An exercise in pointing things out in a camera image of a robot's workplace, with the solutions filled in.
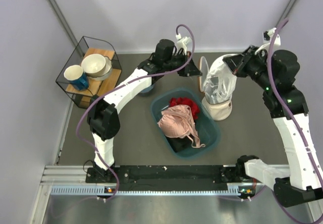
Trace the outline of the clear plastic bag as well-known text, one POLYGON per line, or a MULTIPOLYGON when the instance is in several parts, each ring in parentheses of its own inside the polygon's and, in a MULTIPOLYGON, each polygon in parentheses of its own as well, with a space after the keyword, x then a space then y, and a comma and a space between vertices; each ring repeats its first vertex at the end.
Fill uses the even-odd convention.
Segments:
POLYGON ((207 72, 202 91, 209 104, 220 104, 232 99, 237 77, 232 74, 223 59, 233 55, 235 54, 225 54, 217 58, 207 72))

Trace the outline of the cream cylindrical laundry bag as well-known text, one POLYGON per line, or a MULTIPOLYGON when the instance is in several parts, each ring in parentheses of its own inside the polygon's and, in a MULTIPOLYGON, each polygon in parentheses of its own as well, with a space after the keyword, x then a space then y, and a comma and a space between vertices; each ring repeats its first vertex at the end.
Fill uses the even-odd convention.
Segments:
MULTIPOLYGON (((202 93, 204 93, 202 91, 202 84, 206 79, 206 75, 210 67, 211 65, 208 64, 206 57, 202 56, 199 60, 199 70, 202 73, 202 76, 199 76, 199 90, 202 93)), ((228 100, 220 104, 209 104, 204 94, 202 105, 215 121, 222 121, 226 119, 232 112, 232 100, 228 100)))

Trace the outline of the pink bra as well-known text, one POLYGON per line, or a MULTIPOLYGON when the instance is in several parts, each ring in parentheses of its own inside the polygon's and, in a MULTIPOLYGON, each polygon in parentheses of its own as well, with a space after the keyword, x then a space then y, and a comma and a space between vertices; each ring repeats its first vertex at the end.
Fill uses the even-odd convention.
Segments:
POLYGON ((188 138, 192 148, 202 148, 206 145, 200 142, 195 122, 188 105, 180 104, 161 112, 162 117, 158 121, 158 126, 166 137, 169 138, 188 138))

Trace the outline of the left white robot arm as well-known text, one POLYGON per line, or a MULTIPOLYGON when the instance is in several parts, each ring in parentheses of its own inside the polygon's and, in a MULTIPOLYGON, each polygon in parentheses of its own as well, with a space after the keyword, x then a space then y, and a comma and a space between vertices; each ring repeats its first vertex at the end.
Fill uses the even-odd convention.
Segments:
POLYGON ((178 73, 181 77, 199 76, 201 73, 192 61, 193 52, 187 50, 191 37, 178 38, 177 42, 162 39, 151 56, 141 62, 134 72, 118 87, 105 96, 91 100, 87 123, 94 138, 95 158, 93 168, 104 182, 114 177, 111 167, 114 137, 120 130, 119 113, 142 90, 152 86, 163 76, 178 73))

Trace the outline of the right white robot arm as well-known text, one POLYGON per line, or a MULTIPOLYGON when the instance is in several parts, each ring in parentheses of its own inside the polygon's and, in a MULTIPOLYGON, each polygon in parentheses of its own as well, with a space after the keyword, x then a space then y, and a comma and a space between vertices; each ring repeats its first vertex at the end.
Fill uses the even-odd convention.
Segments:
POLYGON ((283 141, 290 172, 287 174, 254 155, 243 155, 236 163, 236 177, 254 178, 269 187, 283 207, 322 199, 322 170, 309 130, 304 94, 294 86, 300 70, 297 56, 279 49, 248 47, 240 54, 226 55, 223 62, 233 75, 250 77, 263 90, 262 99, 283 141))

